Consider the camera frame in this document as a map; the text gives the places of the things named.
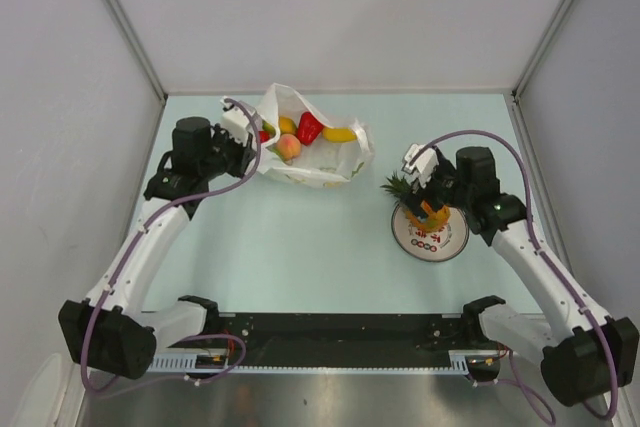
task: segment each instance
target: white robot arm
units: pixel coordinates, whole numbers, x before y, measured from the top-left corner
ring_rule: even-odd
[[[540,233],[529,207],[500,192],[489,149],[460,149],[454,167],[437,148],[413,144],[402,170],[413,180],[402,199],[412,213],[425,217],[422,202],[434,210],[443,205],[462,210],[471,231],[516,271],[548,322],[546,326],[532,321],[502,299],[490,297],[474,306],[480,335],[540,365],[547,386],[564,405],[610,391],[612,367],[619,386],[631,381],[638,330],[628,318],[614,320],[544,240],[538,240]]]
[[[257,164],[248,111],[240,122],[238,108],[225,107],[222,124],[212,126],[200,117],[178,121],[173,150],[147,184],[137,229],[84,301],[69,300],[60,310],[58,319],[75,362],[137,379],[156,350],[203,331],[219,331],[215,302],[185,296],[153,313],[142,312],[142,302],[170,246],[201,200],[212,195],[209,181],[223,174],[242,178],[252,162]]]

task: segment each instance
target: white plate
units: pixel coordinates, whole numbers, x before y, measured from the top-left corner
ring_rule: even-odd
[[[396,242],[410,255],[427,262],[443,262],[458,255],[469,240],[469,226],[462,212],[451,208],[451,217],[438,232],[425,234],[407,218],[400,205],[391,216]]]

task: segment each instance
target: plastic bag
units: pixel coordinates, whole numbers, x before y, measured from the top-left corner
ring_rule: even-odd
[[[366,125],[354,118],[338,118],[321,113],[291,87],[272,84],[255,109],[276,130],[276,135],[262,145],[262,158],[258,166],[258,172],[272,179],[309,187],[337,187],[350,182],[373,159],[373,142]],[[269,150],[280,138],[278,117],[289,117],[298,125],[300,116],[306,111],[326,127],[351,129],[357,140],[334,143],[320,134],[310,146],[303,145],[300,156],[287,165]]]

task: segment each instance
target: yellow fruit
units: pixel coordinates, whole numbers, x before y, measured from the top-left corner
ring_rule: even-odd
[[[296,123],[289,117],[280,117],[278,119],[278,127],[280,127],[280,134],[292,134],[296,135],[298,128]]]
[[[295,135],[284,134],[281,135],[278,142],[276,142],[276,150],[282,160],[287,161],[299,156],[302,146]]]
[[[358,139],[351,129],[332,129],[330,127],[322,129],[322,136],[329,142],[352,142]]]

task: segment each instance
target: pineapple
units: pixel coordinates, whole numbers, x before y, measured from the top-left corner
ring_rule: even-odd
[[[416,217],[411,210],[403,205],[403,199],[411,192],[411,184],[404,177],[398,177],[398,173],[395,171],[391,177],[387,177],[387,183],[381,187],[388,194],[394,196],[396,201],[402,205],[402,210],[413,226],[427,234],[436,232],[442,226],[446,225],[449,217],[451,216],[449,207],[446,205],[439,211],[435,212],[429,204],[423,201],[420,207],[422,207],[422,210],[424,210],[426,214],[426,220]]]

